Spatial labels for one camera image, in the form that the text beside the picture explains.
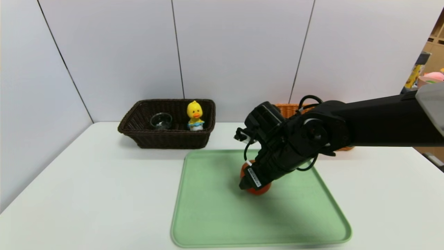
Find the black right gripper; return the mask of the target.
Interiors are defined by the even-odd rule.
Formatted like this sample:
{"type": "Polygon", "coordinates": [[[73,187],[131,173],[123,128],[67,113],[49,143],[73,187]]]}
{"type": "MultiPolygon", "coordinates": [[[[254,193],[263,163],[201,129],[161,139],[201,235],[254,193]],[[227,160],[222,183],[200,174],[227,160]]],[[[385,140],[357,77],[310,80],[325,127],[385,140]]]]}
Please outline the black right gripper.
{"type": "Polygon", "coordinates": [[[289,173],[289,150],[285,143],[262,145],[254,162],[246,157],[251,144],[247,143],[244,149],[246,168],[243,170],[244,177],[239,183],[241,190],[263,189],[289,173]]]}

